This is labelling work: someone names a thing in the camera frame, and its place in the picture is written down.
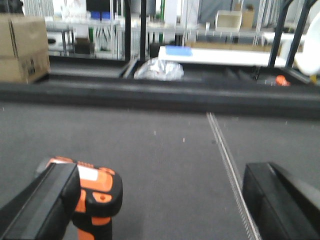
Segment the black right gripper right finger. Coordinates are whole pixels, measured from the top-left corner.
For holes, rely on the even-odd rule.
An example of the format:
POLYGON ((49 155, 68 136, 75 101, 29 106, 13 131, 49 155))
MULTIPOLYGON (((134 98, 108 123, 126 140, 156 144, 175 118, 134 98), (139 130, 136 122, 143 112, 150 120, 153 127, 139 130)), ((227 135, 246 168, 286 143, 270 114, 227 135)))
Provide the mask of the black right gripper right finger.
POLYGON ((320 191, 273 162, 248 163, 242 195, 264 240, 318 240, 320 191))

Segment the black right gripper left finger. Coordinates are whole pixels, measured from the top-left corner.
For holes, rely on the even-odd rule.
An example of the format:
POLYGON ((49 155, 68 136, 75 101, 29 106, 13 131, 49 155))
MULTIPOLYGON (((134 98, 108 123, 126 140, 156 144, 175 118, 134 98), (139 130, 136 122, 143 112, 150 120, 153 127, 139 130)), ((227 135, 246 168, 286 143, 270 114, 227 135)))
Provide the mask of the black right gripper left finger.
POLYGON ((81 195, 74 163, 51 163, 0 210, 2 240, 61 240, 81 195))

